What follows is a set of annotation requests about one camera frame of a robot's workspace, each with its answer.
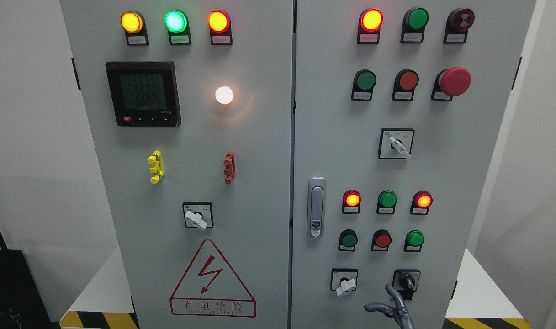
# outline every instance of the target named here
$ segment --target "red triangle warning symbol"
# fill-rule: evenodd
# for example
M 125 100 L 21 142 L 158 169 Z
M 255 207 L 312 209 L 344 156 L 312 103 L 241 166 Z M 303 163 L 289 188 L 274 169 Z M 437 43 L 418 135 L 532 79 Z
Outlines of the red triangle warning symbol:
M 257 304 L 223 253 L 203 240 L 170 296 L 178 316 L 255 317 Z

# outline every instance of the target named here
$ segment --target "lcd display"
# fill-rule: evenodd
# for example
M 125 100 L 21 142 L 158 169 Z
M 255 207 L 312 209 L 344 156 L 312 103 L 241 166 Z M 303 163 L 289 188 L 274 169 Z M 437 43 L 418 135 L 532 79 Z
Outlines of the lcd display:
M 120 74 L 119 82 L 128 110 L 167 110 L 161 74 Z

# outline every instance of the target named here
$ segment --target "yellow terminal block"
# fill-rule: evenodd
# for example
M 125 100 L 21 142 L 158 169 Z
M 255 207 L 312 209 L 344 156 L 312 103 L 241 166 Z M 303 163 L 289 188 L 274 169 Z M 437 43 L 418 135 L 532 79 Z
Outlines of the yellow terminal block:
M 164 167 L 162 165 L 162 152 L 155 150 L 148 157 L 148 164 L 150 165 L 150 183 L 157 184 L 164 176 Z

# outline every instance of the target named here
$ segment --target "green push button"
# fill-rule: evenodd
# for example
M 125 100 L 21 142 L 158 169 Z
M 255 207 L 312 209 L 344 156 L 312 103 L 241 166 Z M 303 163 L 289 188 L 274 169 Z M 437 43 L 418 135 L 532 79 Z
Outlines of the green push button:
M 406 236 L 406 242 L 410 246 L 421 246 L 424 243 L 424 234 L 420 231 L 412 231 Z
M 412 31 L 422 30 L 428 24 L 428 11 L 424 8 L 412 8 L 405 16 L 404 23 Z
M 357 237 L 351 234 L 345 235 L 342 239 L 343 245 L 351 248 L 357 244 Z
M 392 208 L 397 204 L 397 196 L 392 191 L 385 191 L 380 194 L 379 202 L 383 208 Z
M 362 90 L 369 90 L 376 85 L 376 75 L 371 71 L 364 71 L 357 77 L 357 87 Z

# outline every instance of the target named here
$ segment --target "red terminal block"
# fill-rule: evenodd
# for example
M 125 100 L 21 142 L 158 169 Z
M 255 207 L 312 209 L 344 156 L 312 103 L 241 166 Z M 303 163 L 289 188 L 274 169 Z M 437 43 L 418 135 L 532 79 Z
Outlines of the red terminal block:
M 230 185 L 235 179 L 235 154 L 234 152 L 227 152 L 225 158 L 223 159 L 223 164 L 225 165 L 225 184 Z

